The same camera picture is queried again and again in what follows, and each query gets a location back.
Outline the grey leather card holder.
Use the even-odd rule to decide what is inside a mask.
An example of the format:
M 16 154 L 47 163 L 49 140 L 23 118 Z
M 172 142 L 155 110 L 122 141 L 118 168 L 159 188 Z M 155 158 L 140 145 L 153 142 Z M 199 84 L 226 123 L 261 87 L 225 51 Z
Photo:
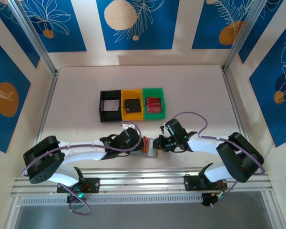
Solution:
M 158 157 L 158 150 L 153 148 L 153 141 L 154 139 L 149 138 L 150 143 L 149 143 L 149 151 L 148 154 L 146 155 L 147 157 L 154 157 L 157 158 Z

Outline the white VIP card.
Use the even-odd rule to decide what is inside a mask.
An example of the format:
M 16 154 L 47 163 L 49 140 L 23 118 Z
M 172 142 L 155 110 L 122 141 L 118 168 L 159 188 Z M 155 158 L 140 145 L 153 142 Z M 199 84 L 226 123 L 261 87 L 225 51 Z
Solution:
M 120 100 L 105 100 L 103 103 L 103 111 L 119 111 Z

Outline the yellow plastic bin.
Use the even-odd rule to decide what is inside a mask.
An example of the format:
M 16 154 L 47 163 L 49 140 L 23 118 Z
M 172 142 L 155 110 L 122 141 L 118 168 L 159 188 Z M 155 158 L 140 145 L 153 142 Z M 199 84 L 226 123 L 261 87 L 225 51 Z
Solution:
M 140 99 L 141 104 L 141 112 L 140 113 L 133 113 L 127 114 L 124 106 L 125 99 Z M 121 92 L 121 113 L 122 113 L 122 120 L 126 121 L 140 121 L 144 119 L 144 107 L 143 107 L 143 94 L 142 89 L 123 89 Z

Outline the green plastic bin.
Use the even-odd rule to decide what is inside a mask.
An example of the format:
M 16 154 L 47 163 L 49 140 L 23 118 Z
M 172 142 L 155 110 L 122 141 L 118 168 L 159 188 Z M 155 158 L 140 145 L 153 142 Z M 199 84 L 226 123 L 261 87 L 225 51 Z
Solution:
M 164 99 L 164 91 L 162 88 L 143 88 L 143 107 L 144 107 L 144 119 L 145 120 L 160 120 L 166 117 L 166 104 Z M 148 114 L 146 112 L 146 98 L 147 97 L 159 97 L 161 98 L 162 111 L 158 114 Z

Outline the black plastic bin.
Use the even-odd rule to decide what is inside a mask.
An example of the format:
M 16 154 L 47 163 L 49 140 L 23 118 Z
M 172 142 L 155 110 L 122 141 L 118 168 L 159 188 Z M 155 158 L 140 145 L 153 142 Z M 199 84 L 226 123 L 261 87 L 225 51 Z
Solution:
M 122 121 L 121 92 L 121 90 L 100 91 L 99 117 L 101 123 Z M 103 111 L 105 100 L 120 100 L 119 111 Z

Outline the wide aluminium base beam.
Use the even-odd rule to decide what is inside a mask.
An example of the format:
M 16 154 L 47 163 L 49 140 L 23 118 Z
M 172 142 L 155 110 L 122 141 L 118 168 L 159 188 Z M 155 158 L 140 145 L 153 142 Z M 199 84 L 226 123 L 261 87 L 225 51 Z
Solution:
M 30 184 L 24 179 L 17 179 L 13 185 L 11 196 L 49 196 L 55 195 L 57 184 L 43 182 Z M 254 177 L 246 183 L 237 183 L 232 189 L 239 191 L 272 191 L 269 179 Z M 184 193 L 185 184 L 182 178 L 149 178 L 149 179 L 101 179 L 99 194 L 168 194 Z

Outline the right controller board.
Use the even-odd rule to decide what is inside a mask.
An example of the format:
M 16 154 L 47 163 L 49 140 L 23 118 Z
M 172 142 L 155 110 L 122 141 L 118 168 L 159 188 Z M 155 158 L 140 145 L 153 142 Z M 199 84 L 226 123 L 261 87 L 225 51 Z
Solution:
M 219 194 L 219 193 L 203 193 L 202 198 L 203 202 L 202 204 L 205 207 L 214 207 L 218 203 L 219 200 L 221 200 L 224 197 L 225 193 Z

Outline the controller board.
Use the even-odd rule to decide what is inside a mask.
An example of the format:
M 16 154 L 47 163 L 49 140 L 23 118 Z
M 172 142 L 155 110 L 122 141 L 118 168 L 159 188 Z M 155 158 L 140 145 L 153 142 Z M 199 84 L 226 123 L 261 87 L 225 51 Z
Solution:
M 67 196 L 67 205 L 70 209 L 70 211 L 78 211 L 81 208 L 83 208 L 85 205 L 74 195 L 68 195 Z
M 202 204 L 205 207 L 214 207 L 218 203 L 219 200 L 221 200 L 224 197 L 225 193 L 219 194 L 219 193 L 203 193 L 202 198 L 203 202 Z

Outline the left controller board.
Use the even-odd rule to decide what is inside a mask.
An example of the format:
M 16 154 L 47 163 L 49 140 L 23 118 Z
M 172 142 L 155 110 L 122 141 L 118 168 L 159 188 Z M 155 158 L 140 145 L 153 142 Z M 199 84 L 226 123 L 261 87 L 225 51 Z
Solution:
M 68 195 L 67 196 L 67 205 L 70 209 L 70 211 L 78 211 L 81 208 L 83 208 L 85 205 L 74 195 Z

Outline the slim aluminium table rail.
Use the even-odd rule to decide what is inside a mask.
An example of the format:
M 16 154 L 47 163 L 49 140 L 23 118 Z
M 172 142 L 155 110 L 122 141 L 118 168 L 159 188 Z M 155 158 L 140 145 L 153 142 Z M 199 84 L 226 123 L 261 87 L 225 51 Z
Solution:
M 189 169 L 130 169 L 130 170 L 117 170 L 117 169 L 81 169 L 85 177 L 99 177 L 99 178 L 118 178 L 118 177 L 183 177 L 186 174 L 198 175 L 200 170 Z

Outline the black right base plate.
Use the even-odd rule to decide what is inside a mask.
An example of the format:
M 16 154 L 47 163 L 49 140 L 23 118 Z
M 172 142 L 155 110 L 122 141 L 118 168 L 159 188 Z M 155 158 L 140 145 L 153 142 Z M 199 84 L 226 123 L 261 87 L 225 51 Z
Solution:
M 186 191 L 226 191 L 228 189 L 225 180 L 211 182 L 204 175 L 190 174 L 184 176 L 184 186 Z

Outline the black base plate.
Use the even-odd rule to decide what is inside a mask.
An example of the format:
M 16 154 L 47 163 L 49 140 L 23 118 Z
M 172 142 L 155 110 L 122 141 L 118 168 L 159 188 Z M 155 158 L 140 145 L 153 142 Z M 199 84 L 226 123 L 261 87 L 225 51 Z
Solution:
M 99 178 L 85 178 L 78 184 L 71 187 L 71 190 L 75 193 L 98 193 L 100 188 Z
M 204 175 L 190 174 L 184 176 L 184 186 L 186 191 L 226 191 L 228 189 L 225 180 L 211 182 Z

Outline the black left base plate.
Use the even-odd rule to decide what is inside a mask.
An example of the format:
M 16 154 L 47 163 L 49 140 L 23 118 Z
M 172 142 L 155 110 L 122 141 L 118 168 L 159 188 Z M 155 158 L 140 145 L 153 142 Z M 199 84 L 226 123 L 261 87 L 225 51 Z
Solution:
M 100 188 L 99 178 L 85 178 L 78 184 L 71 187 L 71 190 L 75 193 L 98 193 Z

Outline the aluminium side rail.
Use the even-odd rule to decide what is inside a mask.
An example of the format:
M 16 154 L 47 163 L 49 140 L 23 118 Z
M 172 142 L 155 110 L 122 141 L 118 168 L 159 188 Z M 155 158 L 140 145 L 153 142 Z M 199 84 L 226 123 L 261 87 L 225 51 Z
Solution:
M 58 149 L 59 140 L 53 135 L 48 136 L 45 139 L 41 138 L 58 75 L 58 73 L 55 74 L 52 80 L 45 108 L 42 113 L 41 124 L 38 128 L 37 137 L 33 142 L 33 147 L 23 155 L 25 169 L 22 173 L 25 177 L 29 178 L 29 181 L 32 184 L 39 184 L 48 180 L 63 162 L 64 153 Z
M 246 131 L 245 131 L 245 128 L 244 128 L 244 124 L 243 124 L 243 121 L 241 119 L 241 116 L 240 116 L 240 113 L 239 113 L 239 109 L 238 109 L 238 105 L 237 105 L 237 102 L 236 102 L 236 98 L 235 98 L 235 95 L 233 93 L 233 89 L 232 89 L 232 85 L 225 73 L 225 70 L 222 66 L 220 66 L 221 68 L 221 72 L 222 72 L 222 76 L 223 76 L 223 80 L 224 80 L 224 83 L 225 83 L 225 86 L 226 86 L 226 89 L 227 89 L 227 92 L 228 92 L 228 96 L 229 96 L 229 99 L 230 99 L 230 103 L 231 103 L 231 106 L 232 106 L 232 109 L 233 109 L 233 112 L 234 112 L 234 116 L 235 116 L 235 119 L 236 119 L 236 124 L 238 126 L 238 130 L 239 130 L 239 133 L 247 140 L 247 134 L 246 134 Z

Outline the blue floral wall panel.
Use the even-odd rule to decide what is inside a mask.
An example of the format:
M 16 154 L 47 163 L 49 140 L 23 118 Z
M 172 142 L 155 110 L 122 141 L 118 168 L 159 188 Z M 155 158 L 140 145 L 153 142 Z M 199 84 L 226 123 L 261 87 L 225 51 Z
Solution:
M 0 46 L 0 151 L 8 151 L 30 81 Z
M 286 29 L 249 78 L 275 146 L 286 142 Z
M 255 0 L 205 0 L 192 49 L 232 47 Z
M 33 66 L 37 68 L 40 61 L 40 56 L 26 36 L 16 16 L 10 9 L 7 0 L 0 0 L 0 19 L 3 21 L 4 25 L 10 31 L 13 38 L 17 41 L 19 46 L 27 55 Z
M 170 50 L 179 2 L 96 0 L 106 50 Z
M 238 55 L 244 64 L 283 0 L 267 0 Z
M 85 52 L 71 0 L 23 0 L 25 13 L 47 52 Z

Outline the aluminium corner post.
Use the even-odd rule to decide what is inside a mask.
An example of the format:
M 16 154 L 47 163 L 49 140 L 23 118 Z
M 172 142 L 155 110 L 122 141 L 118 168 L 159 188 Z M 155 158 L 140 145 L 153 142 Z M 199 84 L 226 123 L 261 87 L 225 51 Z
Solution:
M 239 34 L 237 35 L 232 48 L 230 49 L 230 53 L 222 66 L 222 71 L 226 73 L 229 68 L 232 66 L 235 58 L 237 57 L 240 49 L 243 47 L 244 42 L 246 41 L 252 27 L 256 23 L 262 9 L 264 8 L 267 0 L 253 0 L 253 5 L 248 15 L 241 27 Z
M 25 10 L 23 9 L 19 0 L 7 0 L 8 5 L 19 22 L 21 28 L 25 32 L 26 36 L 30 40 L 34 49 L 43 60 L 46 68 L 53 77 L 57 76 L 57 69 L 48 55 L 48 52 L 41 41 L 38 33 L 36 32 L 33 24 L 31 23 L 29 17 L 27 16 Z

